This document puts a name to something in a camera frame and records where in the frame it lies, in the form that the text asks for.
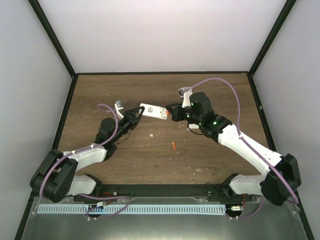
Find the white remote control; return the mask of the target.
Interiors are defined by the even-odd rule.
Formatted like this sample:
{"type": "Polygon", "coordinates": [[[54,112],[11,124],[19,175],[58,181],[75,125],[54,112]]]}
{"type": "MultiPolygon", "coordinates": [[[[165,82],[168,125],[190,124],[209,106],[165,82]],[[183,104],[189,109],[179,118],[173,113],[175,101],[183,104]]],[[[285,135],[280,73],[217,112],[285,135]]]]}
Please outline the white remote control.
{"type": "Polygon", "coordinates": [[[166,120],[167,116],[165,116],[165,107],[151,105],[146,103],[141,103],[140,106],[144,106],[145,110],[143,116],[155,119],[166,120]]]}

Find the white battery cover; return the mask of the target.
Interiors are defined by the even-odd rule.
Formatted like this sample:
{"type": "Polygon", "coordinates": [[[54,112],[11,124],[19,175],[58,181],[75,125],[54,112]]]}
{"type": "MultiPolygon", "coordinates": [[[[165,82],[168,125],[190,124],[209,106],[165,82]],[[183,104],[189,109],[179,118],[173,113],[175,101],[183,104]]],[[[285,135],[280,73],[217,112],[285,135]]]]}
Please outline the white battery cover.
{"type": "Polygon", "coordinates": [[[197,124],[193,124],[193,123],[189,123],[188,124],[188,127],[191,129],[191,130],[198,130],[199,129],[199,126],[197,124]]]}

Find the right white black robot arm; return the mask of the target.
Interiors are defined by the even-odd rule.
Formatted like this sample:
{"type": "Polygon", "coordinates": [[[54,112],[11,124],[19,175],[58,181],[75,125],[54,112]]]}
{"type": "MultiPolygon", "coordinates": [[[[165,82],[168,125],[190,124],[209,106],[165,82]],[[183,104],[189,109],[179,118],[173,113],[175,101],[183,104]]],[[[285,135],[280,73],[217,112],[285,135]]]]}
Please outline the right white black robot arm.
{"type": "Polygon", "coordinates": [[[297,159],[270,150],[238,131],[229,119],[214,112],[204,92],[187,94],[183,102],[165,108],[174,122],[197,125],[205,137],[231,149],[259,171],[259,175],[235,174],[222,188],[225,200],[232,202],[241,194],[259,195],[282,206],[295,195],[302,183],[297,159]]]}

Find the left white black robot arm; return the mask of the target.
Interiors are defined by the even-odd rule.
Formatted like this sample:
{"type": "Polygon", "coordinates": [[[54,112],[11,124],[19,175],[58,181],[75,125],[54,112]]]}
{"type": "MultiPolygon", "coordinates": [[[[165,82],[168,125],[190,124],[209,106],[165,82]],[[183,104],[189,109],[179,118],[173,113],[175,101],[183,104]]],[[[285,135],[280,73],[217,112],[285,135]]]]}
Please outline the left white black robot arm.
{"type": "Polygon", "coordinates": [[[50,150],[32,176],[30,187],[41,198],[54,203],[66,196],[81,194],[97,202],[102,196],[102,189],[97,186],[99,180],[88,174],[76,176],[76,172],[110,159],[117,150],[118,140],[138,126],[144,111],[145,107],[140,106],[125,111],[121,119],[103,119],[95,141],[89,146],[65,152],[50,150]]]}

